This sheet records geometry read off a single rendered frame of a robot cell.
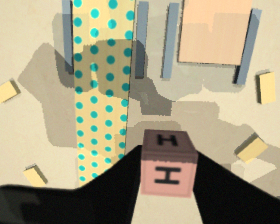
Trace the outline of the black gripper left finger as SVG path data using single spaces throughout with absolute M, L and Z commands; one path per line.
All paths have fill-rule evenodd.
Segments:
M 0 185 L 0 224 L 131 224 L 141 182 L 137 145 L 76 189 Z

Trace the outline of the pink and brown cube with h label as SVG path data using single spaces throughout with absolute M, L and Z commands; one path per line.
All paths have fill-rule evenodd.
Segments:
M 140 194 L 191 199 L 197 159 L 187 131 L 145 129 Z

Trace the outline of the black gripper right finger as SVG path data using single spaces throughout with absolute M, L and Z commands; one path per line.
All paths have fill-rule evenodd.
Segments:
M 202 224 L 280 224 L 280 200 L 198 153 L 194 199 Z

